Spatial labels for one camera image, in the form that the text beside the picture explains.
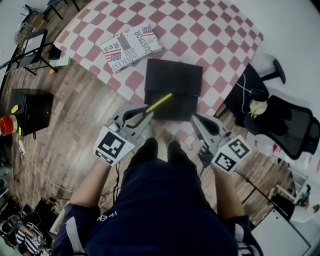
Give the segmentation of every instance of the yellow round object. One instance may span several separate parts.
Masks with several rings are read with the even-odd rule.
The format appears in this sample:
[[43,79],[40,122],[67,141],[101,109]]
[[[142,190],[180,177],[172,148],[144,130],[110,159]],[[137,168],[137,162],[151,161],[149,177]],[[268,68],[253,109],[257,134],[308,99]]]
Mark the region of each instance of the yellow round object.
[[12,109],[11,109],[11,113],[16,113],[17,110],[18,110],[19,106],[18,105],[15,105]]

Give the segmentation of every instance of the checkered tablecloth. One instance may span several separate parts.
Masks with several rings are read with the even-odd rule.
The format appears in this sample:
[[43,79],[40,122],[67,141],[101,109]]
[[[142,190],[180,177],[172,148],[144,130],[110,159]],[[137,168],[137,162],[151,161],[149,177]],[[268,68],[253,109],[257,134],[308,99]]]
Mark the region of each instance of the checkered tablecloth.
[[[99,45],[143,22],[164,47],[152,58],[203,67],[197,111],[209,115],[223,103],[263,40],[254,24],[226,0],[93,0],[54,44],[121,96],[142,104],[147,60],[115,74]],[[195,139],[189,122],[167,121],[164,127],[187,144]]]

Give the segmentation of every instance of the yellow stick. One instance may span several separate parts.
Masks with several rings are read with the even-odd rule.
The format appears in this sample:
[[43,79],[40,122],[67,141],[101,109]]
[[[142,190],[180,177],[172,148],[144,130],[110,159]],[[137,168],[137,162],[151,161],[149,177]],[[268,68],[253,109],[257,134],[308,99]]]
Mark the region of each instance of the yellow stick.
[[155,109],[158,105],[160,105],[162,102],[166,101],[172,96],[172,93],[169,93],[168,95],[164,96],[162,99],[154,103],[151,107],[149,107],[145,112],[148,113],[151,110]]

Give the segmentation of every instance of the red container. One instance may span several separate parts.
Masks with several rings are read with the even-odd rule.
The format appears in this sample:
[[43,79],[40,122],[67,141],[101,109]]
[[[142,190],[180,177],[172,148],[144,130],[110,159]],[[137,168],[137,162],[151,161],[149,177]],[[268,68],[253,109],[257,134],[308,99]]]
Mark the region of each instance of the red container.
[[17,130],[17,119],[14,115],[4,116],[0,118],[1,135],[6,136]]

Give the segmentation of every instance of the striped cloth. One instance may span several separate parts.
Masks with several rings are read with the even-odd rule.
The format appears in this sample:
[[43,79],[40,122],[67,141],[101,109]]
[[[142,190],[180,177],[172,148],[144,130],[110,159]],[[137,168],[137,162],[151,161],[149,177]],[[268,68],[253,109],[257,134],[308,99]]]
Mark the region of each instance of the striped cloth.
[[40,255],[48,256],[49,254],[47,252],[40,251],[39,249],[39,247],[41,246],[41,243],[37,238],[41,238],[41,239],[44,238],[44,236],[39,231],[39,229],[30,222],[28,222],[25,226],[35,235],[36,238],[31,237],[29,234],[24,234],[20,230],[17,230],[17,232],[15,233],[16,242],[19,245],[25,244],[27,250],[33,255],[39,255],[39,253],[41,252]]

